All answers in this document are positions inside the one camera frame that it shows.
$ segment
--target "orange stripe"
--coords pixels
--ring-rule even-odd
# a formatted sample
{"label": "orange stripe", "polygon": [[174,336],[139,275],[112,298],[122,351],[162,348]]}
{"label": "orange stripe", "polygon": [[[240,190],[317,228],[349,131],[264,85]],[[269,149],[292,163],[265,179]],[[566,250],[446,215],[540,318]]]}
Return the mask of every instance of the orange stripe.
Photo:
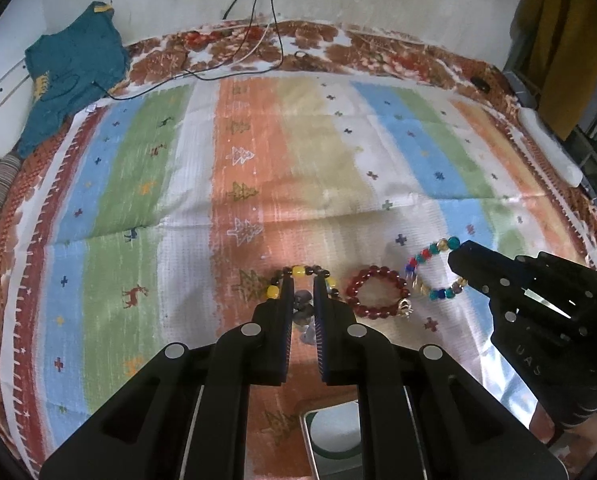
{"label": "orange stripe", "polygon": [[[214,297],[221,316],[220,332],[247,322],[264,298],[243,297],[243,282],[251,286],[252,272],[268,283],[275,269],[306,263],[309,231],[297,222],[305,218],[301,182],[294,176],[279,122],[276,82],[269,78],[224,80],[220,85],[214,124],[214,175],[212,189]],[[254,153],[243,164],[232,164],[232,149]],[[235,200],[227,193],[233,184],[245,184],[257,194]],[[250,242],[227,234],[235,219],[262,226]],[[296,288],[311,288],[311,280],[296,281]],[[326,388],[316,366],[316,349],[299,341],[294,331],[288,382],[282,388],[253,387],[247,428],[248,457],[256,474],[267,478],[310,475],[299,428],[299,403],[349,392]]]}
{"label": "orange stripe", "polygon": [[474,132],[488,145],[492,154],[501,162],[514,184],[521,192],[524,207],[534,216],[550,251],[562,258],[584,264],[574,250],[569,231],[563,224],[563,217],[554,209],[545,193],[525,162],[507,142],[501,142],[501,132],[492,124],[489,115],[481,108],[461,101],[451,103],[463,115]]}

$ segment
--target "blue stripe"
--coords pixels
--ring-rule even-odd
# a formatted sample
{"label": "blue stripe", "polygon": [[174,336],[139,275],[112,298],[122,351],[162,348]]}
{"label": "blue stripe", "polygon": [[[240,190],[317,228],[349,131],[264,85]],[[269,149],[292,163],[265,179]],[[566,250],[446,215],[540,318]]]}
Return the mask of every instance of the blue stripe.
{"label": "blue stripe", "polygon": [[[60,446],[90,416],[83,393],[83,264],[85,239],[98,216],[117,149],[143,98],[112,105],[86,148],[65,200],[53,240],[53,263],[44,287],[44,381],[54,443]],[[64,320],[60,326],[56,320]],[[57,357],[64,367],[54,366]]]}
{"label": "blue stripe", "polygon": [[[399,95],[387,86],[354,83],[354,87],[370,104],[381,125],[392,136],[423,191],[437,201],[445,216],[448,236],[462,234],[466,226],[472,224],[475,234],[469,238],[496,250],[495,238],[480,200],[469,194],[461,174],[434,139],[426,133],[421,121],[401,101]],[[422,152],[427,152],[427,156],[423,156]],[[494,330],[494,323],[488,297],[470,287],[466,288],[464,294],[469,298],[483,337],[489,337]],[[496,352],[496,349],[491,347],[487,354],[493,357],[493,352]],[[522,400],[527,387],[520,388],[515,384],[512,380],[516,377],[514,370],[504,359],[501,359],[501,363],[507,379],[506,387],[499,392],[491,393],[499,398],[502,396],[508,410],[515,404],[527,404]]]}

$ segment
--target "red cross print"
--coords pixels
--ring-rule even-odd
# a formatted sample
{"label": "red cross print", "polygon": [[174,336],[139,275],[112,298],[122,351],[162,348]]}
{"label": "red cross print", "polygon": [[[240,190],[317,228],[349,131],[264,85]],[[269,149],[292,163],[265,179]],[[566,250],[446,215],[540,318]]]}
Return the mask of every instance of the red cross print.
{"label": "red cross print", "polygon": [[424,327],[426,329],[432,330],[432,332],[436,332],[438,329],[436,328],[436,326],[438,325],[438,321],[435,319],[432,319],[431,317],[429,317],[427,319],[427,323],[425,323]]}

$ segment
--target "silver screw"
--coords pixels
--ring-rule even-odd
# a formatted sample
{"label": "silver screw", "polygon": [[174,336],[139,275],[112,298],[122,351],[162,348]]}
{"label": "silver screw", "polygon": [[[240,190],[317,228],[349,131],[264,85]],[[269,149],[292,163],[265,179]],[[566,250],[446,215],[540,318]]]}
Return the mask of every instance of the silver screw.
{"label": "silver screw", "polygon": [[261,333],[261,325],[256,323],[246,323],[241,327],[241,333],[247,336],[259,335],[259,333]]}
{"label": "silver screw", "polygon": [[368,329],[360,323],[355,323],[353,325],[349,325],[347,328],[347,333],[352,337],[363,337],[368,333]]}
{"label": "silver screw", "polygon": [[185,353],[185,347],[180,343],[172,343],[165,349],[165,357],[168,359],[178,359]]}
{"label": "silver screw", "polygon": [[443,350],[435,345],[429,345],[423,349],[423,355],[430,361],[438,361],[443,357]]}

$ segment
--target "white star print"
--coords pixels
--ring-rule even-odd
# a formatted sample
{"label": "white star print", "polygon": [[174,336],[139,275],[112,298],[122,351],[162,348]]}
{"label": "white star print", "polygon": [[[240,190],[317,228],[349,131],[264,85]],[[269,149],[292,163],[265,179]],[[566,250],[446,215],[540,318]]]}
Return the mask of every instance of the white star print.
{"label": "white star print", "polygon": [[234,229],[227,230],[227,236],[236,237],[236,246],[249,243],[252,239],[262,233],[261,224],[252,224],[249,220],[241,221],[239,218],[234,218]]}
{"label": "white star print", "polygon": [[246,160],[254,158],[254,153],[246,150],[245,148],[237,148],[236,146],[232,146],[232,155],[227,155],[226,158],[232,159],[232,166],[237,164],[243,166]]}

